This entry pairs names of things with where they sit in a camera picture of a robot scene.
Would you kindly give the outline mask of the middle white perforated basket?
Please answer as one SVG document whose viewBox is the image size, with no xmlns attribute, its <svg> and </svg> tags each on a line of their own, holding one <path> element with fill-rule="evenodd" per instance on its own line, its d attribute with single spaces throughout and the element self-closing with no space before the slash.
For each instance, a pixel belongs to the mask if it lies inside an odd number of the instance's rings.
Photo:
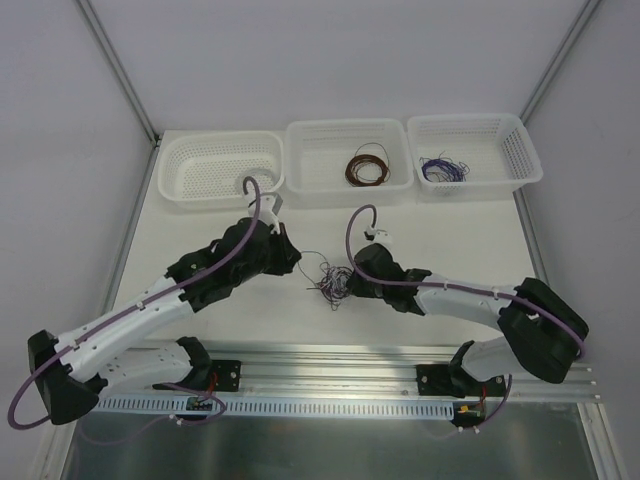
<svg viewBox="0 0 640 480">
<path fill-rule="evenodd" d="M 372 155 L 388 167 L 383 183 L 356 187 L 346 177 L 357 155 Z M 295 121 L 284 140 L 284 172 L 288 201 L 297 209 L 357 207 L 366 203 L 394 205 L 414 184 L 408 140 L 394 119 Z"/>
</svg>

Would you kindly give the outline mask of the right frame post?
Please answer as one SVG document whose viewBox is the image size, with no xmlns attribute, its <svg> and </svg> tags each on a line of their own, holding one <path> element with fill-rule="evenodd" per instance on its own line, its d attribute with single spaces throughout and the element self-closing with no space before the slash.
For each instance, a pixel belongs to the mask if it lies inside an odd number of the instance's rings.
<svg viewBox="0 0 640 480">
<path fill-rule="evenodd" d="M 602 0 L 586 0 L 582 2 L 575 18 L 569 24 L 519 114 L 519 118 L 523 124 L 529 123 L 543 103 L 546 94 L 553 86 L 555 79 L 602 4 Z"/>
</svg>

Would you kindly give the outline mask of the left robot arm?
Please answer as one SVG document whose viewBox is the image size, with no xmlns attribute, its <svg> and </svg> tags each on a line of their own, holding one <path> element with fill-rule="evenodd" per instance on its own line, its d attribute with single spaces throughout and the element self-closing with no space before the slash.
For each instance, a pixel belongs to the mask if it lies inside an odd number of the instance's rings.
<svg viewBox="0 0 640 480">
<path fill-rule="evenodd" d="M 121 391 L 172 384 L 208 389 L 215 368 L 197 338 L 183 336 L 145 352 L 135 351 L 134 345 L 228 298 L 258 275 L 292 273 L 300 259 L 284 224 L 243 218 L 221 238 L 183 255 L 120 311 L 58 336 L 46 330 L 32 335 L 29 368 L 47 420 L 54 425 L 73 422 Z"/>
</svg>

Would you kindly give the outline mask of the frame post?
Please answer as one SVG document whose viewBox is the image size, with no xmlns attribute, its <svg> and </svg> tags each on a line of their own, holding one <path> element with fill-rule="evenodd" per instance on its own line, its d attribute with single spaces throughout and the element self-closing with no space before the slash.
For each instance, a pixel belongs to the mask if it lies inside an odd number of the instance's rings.
<svg viewBox="0 0 640 480">
<path fill-rule="evenodd" d="M 154 128 L 93 3 L 89 0 L 74 0 L 73 4 L 86 24 L 144 136 L 152 145 L 156 145 L 160 136 Z"/>
<path fill-rule="evenodd" d="M 519 114 L 519 118 L 523 124 L 529 123 L 543 103 L 546 94 L 553 86 L 555 79 L 602 4 L 602 0 L 586 0 L 582 2 L 575 18 L 569 24 Z"/>
</svg>

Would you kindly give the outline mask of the right white perforated basket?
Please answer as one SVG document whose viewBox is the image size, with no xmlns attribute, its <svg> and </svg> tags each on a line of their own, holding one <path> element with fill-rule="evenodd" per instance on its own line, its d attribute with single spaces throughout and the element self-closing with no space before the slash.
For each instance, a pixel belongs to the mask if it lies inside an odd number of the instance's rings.
<svg viewBox="0 0 640 480">
<path fill-rule="evenodd" d="M 543 178 L 530 135 L 512 114 L 415 116 L 407 138 L 426 201 L 503 200 Z"/>
</svg>

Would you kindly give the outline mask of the aluminium mounting rail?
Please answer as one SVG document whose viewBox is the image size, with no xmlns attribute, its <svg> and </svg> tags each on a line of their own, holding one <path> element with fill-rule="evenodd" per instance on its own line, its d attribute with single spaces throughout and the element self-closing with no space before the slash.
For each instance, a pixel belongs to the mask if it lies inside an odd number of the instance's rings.
<svg viewBox="0 0 640 480">
<path fill-rule="evenodd" d="M 239 360 L 246 396 L 417 399 L 416 365 L 447 363 L 457 347 L 304 345 L 201 340 L 214 359 Z M 601 403 L 591 366 L 574 364 L 562 384 L 514 373 L 511 402 Z"/>
</svg>

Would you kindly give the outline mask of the left frame post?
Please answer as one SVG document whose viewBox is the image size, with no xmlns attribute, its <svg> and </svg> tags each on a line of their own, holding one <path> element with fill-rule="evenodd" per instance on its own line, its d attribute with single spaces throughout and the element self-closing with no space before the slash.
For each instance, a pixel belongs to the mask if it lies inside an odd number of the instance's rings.
<svg viewBox="0 0 640 480">
<path fill-rule="evenodd" d="M 89 0 L 74 0 L 73 4 L 86 24 L 144 136 L 152 145 L 156 145 L 160 136 L 154 128 L 93 3 Z"/>
</svg>

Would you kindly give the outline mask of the left white perforated basket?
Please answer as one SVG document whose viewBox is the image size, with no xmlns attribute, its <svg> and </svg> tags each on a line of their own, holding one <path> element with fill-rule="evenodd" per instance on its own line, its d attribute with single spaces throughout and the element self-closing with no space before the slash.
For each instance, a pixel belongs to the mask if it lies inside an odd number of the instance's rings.
<svg viewBox="0 0 640 480">
<path fill-rule="evenodd" d="M 242 182 L 263 192 L 284 183 L 284 146 L 269 131 L 167 130 L 157 160 L 157 187 L 185 210 L 227 210 L 244 204 Z"/>
</svg>

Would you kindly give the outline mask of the white perforated basket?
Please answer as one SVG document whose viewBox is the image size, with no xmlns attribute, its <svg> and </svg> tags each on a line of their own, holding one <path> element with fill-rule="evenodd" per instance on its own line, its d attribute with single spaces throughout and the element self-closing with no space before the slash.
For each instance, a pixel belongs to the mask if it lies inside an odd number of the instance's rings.
<svg viewBox="0 0 640 480">
<path fill-rule="evenodd" d="M 263 192 L 284 183 L 284 146 L 269 131 L 167 130 L 157 160 L 157 187 L 185 210 L 227 210 L 244 204 L 242 182 Z"/>
<path fill-rule="evenodd" d="M 426 201 L 503 200 L 543 178 L 530 135 L 512 114 L 415 116 L 407 138 Z"/>
<path fill-rule="evenodd" d="M 357 155 L 372 155 L 388 167 L 383 183 L 356 187 L 346 177 Z M 394 205 L 414 184 L 408 140 L 394 119 L 295 121 L 284 140 L 284 172 L 288 201 L 297 209 L 357 207 L 366 203 Z"/>
</svg>

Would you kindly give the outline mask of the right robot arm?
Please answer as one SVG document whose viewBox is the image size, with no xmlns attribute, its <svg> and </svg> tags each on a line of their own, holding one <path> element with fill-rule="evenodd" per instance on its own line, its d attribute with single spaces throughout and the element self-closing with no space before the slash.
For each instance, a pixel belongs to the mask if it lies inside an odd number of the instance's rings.
<svg viewBox="0 0 640 480">
<path fill-rule="evenodd" d="M 380 299 L 395 311 L 443 315 L 500 332 L 489 341 L 463 343 L 446 365 L 419 374 L 432 394 L 457 398 L 479 394 L 492 381 L 524 372 L 550 384 L 562 383 L 585 353 L 586 322 L 548 285 L 526 278 L 512 287 L 455 283 L 424 269 L 404 269 L 379 243 L 348 259 L 351 295 Z"/>
</svg>

